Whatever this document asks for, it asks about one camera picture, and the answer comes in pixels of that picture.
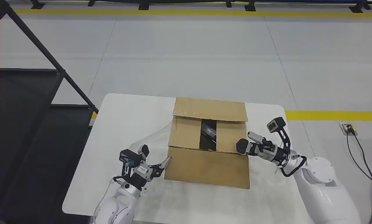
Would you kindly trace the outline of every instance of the yellow floor line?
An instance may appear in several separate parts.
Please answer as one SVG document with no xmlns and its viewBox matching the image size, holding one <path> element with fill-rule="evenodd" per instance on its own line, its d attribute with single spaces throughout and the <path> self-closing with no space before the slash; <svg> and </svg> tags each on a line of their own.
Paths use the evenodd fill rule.
<svg viewBox="0 0 372 224">
<path fill-rule="evenodd" d="M 285 111 L 287 120 L 354 120 L 354 121 L 372 121 L 372 112 L 356 111 Z"/>
<path fill-rule="evenodd" d="M 63 10 L 16 9 L 17 14 L 41 15 L 215 15 L 215 16 L 279 16 L 313 18 L 372 18 L 372 13 L 313 12 L 246 12 L 244 10 Z"/>
</svg>

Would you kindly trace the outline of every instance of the table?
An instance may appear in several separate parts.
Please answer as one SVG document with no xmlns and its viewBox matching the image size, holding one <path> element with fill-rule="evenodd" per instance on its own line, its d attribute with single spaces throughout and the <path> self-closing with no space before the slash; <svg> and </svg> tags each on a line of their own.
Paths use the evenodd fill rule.
<svg viewBox="0 0 372 224">
<path fill-rule="evenodd" d="M 93 215 L 109 180 L 121 173 L 119 152 L 172 120 L 175 98 L 142 95 L 106 95 L 62 209 L 68 214 Z M 280 145 L 278 134 L 266 124 L 282 116 L 279 105 L 246 103 L 247 130 Z M 167 156 L 170 133 L 153 139 L 148 163 Z M 159 223 L 312 223 L 293 177 L 276 173 L 273 163 L 249 157 L 251 189 L 164 180 L 148 183 L 134 220 Z M 119 185 L 110 186 L 109 196 Z"/>
</svg>

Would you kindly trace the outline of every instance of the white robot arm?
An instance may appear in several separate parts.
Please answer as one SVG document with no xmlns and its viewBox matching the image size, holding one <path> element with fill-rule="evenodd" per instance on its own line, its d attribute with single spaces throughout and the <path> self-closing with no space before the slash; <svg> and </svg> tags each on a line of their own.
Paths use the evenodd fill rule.
<svg viewBox="0 0 372 224">
<path fill-rule="evenodd" d="M 283 148 L 264 137 L 248 132 L 247 139 L 240 139 L 237 151 L 273 162 L 283 175 L 293 175 L 303 203 L 315 224 L 361 224 L 358 210 L 345 187 L 336 178 L 332 164 L 322 157 L 307 159 L 290 149 L 291 142 L 283 118 L 275 118 L 267 128 L 277 132 Z"/>
<path fill-rule="evenodd" d="M 142 145 L 138 153 L 129 149 L 120 152 L 119 160 L 123 162 L 123 169 L 121 176 L 113 178 L 116 183 L 120 184 L 120 187 L 113 197 L 98 204 L 94 212 L 93 224 L 132 223 L 135 207 L 138 199 L 143 195 L 144 186 L 153 178 L 160 177 L 171 160 L 168 157 L 162 163 L 148 165 L 146 163 L 148 154 L 147 145 Z"/>
</svg>

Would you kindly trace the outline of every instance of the floor seam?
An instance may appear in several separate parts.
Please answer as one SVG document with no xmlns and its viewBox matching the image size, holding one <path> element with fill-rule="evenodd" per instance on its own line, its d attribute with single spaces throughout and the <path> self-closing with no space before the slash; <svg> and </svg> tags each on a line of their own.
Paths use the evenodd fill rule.
<svg viewBox="0 0 372 224">
<path fill-rule="evenodd" d="M 291 94 L 292 94 L 293 100 L 295 101 L 296 109 L 299 110 L 299 109 L 298 109 L 298 106 L 297 106 L 297 102 L 296 102 L 295 95 L 293 94 L 292 87 L 291 87 L 291 85 L 290 85 L 290 83 L 289 83 L 289 80 L 288 80 L 287 74 L 286 74 L 286 72 L 285 72 L 285 70 L 284 70 L 283 63 L 282 63 L 281 58 L 280 58 L 280 56 L 279 56 L 278 49 L 277 49 L 277 47 L 276 47 L 276 45 L 275 45 L 274 38 L 273 38 L 273 36 L 271 35 L 269 25 L 267 24 L 266 17 L 264 16 L 263 19 L 264 19 L 264 21 L 265 21 L 265 24 L 266 24 L 267 30 L 269 31 L 269 34 L 270 34 L 271 40 L 272 40 L 273 45 L 274 45 L 274 48 L 275 48 L 275 51 L 276 51 L 276 53 L 277 53 L 277 55 L 278 55 L 278 59 L 279 59 L 279 62 L 280 62 L 281 68 L 282 68 L 282 70 L 283 70 L 283 73 L 284 73 L 285 79 L 287 80 L 287 83 L 288 83 L 289 89 L 291 90 Z M 301 120 L 301 122 L 302 122 L 302 125 L 303 125 L 303 129 L 305 130 L 305 133 L 306 133 L 307 139 L 309 140 L 310 147 L 311 147 L 311 149 L 312 149 L 312 151 L 313 151 L 313 154 L 314 154 L 314 156 L 315 156 L 315 152 L 314 152 L 314 149 L 313 149 L 313 145 L 312 145 L 312 142 L 310 141 L 310 137 L 309 137 L 309 134 L 307 133 L 307 130 L 306 130 L 305 124 L 304 124 L 303 120 Z"/>
<path fill-rule="evenodd" d="M 103 58 L 105 57 L 107 47 L 108 47 L 109 44 L 110 44 L 110 40 L 111 40 L 112 34 L 113 34 L 113 32 L 114 32 L 116 22 L 117 22 L 117 20 L 115 20 L 114 25 L 113 25 L 112 30 L 111 30 L 111 33 L 110 33 L 110 36 L 109 36 L 109 39 L 107 40 L 107 44 L 106 44 L 105 50 L 103 51 L 103 54 L 102 54 L 102 57 L 101 57 L 101 61 L 99 62 L 99 65 L 98 65 L 97 71 L 95 72 L 94 79 L 93 79 L 93 82 L 92 82 L 92 86 L 91 86 L 91 88 L 90 88 L 90 90 L 89 90 L 89 93 L 88 93 L 88 97 L 91 95 L 91 91 L 92 91 L 92 88 L 93 88 L 93 85 L 94 85 L 95 79 L 97 78 L 97 75 L 98 75 L 99 69 L 101 68 L 101 64 L 102 64 Z"/>
</svg>

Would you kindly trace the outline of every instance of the open cardboard box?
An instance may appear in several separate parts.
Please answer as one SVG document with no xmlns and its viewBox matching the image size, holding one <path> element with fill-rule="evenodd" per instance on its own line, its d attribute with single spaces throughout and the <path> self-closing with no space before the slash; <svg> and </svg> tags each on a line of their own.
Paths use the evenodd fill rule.
<svg viewBox="0 0 372 224">
<path fill-rule="evenodd" d="M 165 179 L 249 189 L 249 161 L 236 143 L 246 137 L 245 104 L 177 98 L 169 139 L 172 157 Z M 216 128 L 215 152 L 201 134 L 202 122 Z"/>
</svg>

